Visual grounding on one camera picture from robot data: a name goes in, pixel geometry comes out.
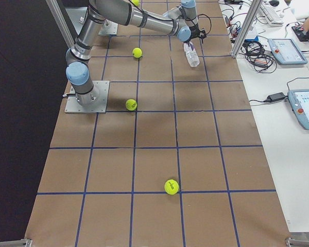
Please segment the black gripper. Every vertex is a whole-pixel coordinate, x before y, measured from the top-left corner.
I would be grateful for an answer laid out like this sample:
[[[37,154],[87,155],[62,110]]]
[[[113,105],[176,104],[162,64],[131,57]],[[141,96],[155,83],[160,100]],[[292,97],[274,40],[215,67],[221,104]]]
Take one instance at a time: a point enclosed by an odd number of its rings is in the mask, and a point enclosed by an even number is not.
[[[200,35],[200,29],[199,29],[198,24],[190,26],[189,28],[190,28],[190,31],[191,31],[191,35],[190,35],[189,39],[186,41],[187,43],[190,42],[192,39],[199,38],[199,35]]]

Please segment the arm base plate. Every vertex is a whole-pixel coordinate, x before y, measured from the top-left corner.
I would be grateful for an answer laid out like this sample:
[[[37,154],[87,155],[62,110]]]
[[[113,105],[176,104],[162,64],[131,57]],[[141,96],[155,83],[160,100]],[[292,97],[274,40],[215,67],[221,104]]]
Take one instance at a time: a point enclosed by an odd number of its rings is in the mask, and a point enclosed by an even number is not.
[[[70,86],[70,92],[65,94],[67,96],[65,113],[106,113],[110,81],[93,81],[93,84],[92,91],[85,95],[77,94],[74,88]]]
[[[115,36],[117,35],[118,24],[117,23],[104,23],[98,33],[99,36]]]

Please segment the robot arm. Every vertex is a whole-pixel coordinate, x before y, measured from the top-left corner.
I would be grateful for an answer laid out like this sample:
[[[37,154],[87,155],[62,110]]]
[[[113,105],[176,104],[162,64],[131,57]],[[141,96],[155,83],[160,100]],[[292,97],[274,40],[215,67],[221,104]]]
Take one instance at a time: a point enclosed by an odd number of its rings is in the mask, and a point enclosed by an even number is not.
[[[94,41],[106,20],[176,36],[184,43],[195,38],[198,28],[195,1],[181,1],[178,7],[164,15],[139,8],[132,1],[90,1],[81,32],[66,52],[66,76],[81,106],[91,105],[99,96],[90,76],[88,61]]]

